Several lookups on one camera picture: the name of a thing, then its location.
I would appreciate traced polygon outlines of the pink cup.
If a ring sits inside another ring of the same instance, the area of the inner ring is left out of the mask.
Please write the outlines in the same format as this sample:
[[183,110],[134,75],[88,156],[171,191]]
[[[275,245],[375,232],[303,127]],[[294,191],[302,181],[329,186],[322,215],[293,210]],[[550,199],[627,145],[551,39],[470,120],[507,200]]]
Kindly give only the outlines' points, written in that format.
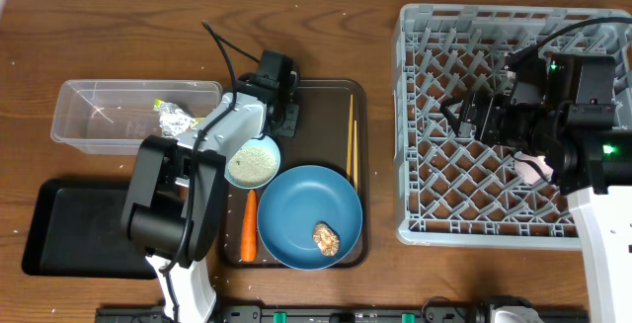
[[528,185],[551,183],[553,170],[545,163],[543,156],[529,156],[521,152],[513,154],[515,172]]

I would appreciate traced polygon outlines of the light blue bowl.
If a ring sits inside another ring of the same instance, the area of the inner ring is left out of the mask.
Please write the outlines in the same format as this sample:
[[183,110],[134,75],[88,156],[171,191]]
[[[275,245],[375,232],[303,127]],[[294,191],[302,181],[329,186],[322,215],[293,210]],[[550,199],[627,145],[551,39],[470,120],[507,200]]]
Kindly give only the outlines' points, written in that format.
[[[269,149],[269,150],[271,151],[271,153],[275,156],[276,161],[277,161],[276,173],[274,174],[274,176],[277,174],[277,172],[278,172],[278,170],[279,170],[279,167],[280,167],[280,160],[281,160],[281,158],[280,158],[280,151],[279,151],[279,148],[278,148],[278,146],[277,146],[277,143],[276,143],[276,142],[275,142],[272,138],[270,138],[270,137],[269,137],[269,136],[267,136],[267,135],[264,135],[263,137],[260,137],[260,138],[253,138],[253,139],[248,140],[248,141],[247,141],[247,142],[246,142],[246,143],[245,143],[242,147],[245,147],[245,146],[263,146],[263,147],[265,147],[265,148]],[[246,190],[254,190],[254,189],[252,189],[252,188],[242,188],[242,187],[239,187],[239,186],[235,185],[235,184],[231,181],[231,179],[229,178],[229,175],[228,175],[228,163],[227,163],[226,170],[225,170],[225,174],[224,174],[225,179],[226,179],[226,180],[227,180],[227,181],[228,181],[231,185],[233,185],[233,186],[235,186],[235,187],[237,187],[237,188],[240,188],[240,189],[246,189]],[[259,188],[261,188],[261,187],[263,187],[264,185],[266,185],[269,181],[270,181],[270,180],[268,180],[266,183],[264,183],[264,184],[263,184],[262,186],[260,186]]]

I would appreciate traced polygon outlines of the white rice pile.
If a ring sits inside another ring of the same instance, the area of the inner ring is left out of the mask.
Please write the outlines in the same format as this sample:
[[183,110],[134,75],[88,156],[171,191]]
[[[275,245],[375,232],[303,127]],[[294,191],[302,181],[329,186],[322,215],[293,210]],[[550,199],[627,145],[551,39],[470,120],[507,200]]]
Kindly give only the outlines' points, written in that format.
[[263,146],[242,147],[228,163],[231,181],[242,188],[258,188],[270,180],[277,171],[277,160]]

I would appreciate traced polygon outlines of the yellow foil snack wrapper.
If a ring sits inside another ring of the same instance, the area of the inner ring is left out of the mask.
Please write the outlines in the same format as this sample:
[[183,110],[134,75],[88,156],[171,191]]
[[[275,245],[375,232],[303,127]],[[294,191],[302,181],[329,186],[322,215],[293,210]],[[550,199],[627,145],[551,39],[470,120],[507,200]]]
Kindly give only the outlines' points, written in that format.
[[159,115],[159,125],[163,137],[176,137],[198,125],[202,118],[194,118],[178,105],[156,99],[153,110]]

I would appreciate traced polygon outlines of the blue plate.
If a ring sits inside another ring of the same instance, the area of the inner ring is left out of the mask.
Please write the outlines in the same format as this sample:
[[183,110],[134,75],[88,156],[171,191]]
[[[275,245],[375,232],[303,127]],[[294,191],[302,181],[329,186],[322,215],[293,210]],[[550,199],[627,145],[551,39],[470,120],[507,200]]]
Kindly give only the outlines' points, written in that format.
[[[313,240],[316,226],[337,234],[339,251],[325,256]],[[264,247],[283,265],[303,271],[330,268],[354,248],[363,227],[360,198],[345,176],[323,166],[303,165],[275,177],[258,208]]]

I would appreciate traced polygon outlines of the brown mushroom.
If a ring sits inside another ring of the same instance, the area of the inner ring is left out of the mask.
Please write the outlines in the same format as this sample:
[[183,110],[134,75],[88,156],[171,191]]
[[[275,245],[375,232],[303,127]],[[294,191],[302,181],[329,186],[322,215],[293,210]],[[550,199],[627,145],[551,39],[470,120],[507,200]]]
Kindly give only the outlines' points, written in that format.
[[325,222],[320,222],[315,226],[312,238],[322,255],[333,257],[338,254],[340,238]]

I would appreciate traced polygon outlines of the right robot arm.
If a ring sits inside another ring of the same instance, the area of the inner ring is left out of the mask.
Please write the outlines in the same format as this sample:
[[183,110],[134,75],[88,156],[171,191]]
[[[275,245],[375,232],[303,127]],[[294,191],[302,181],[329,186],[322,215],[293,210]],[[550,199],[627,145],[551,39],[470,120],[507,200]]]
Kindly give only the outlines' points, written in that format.
[[615,126],[615,60],[554,53],[507,57],[507,95],[470,91],[443,101],[457,133],[543,157],[580,238],[593,322],[631,319],[631,133]]

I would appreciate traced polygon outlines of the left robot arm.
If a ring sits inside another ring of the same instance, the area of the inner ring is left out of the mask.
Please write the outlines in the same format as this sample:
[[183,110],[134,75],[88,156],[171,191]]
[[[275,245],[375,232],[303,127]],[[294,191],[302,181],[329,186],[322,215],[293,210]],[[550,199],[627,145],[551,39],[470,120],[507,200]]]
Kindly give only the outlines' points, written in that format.
[[120,227],[154,269],[173,322],[206,322],[217,300],[205,257],[222,221],[230,159],[249,140],[297,112],[298,64],[266,50],[199,124],[150,135],[136,155]]

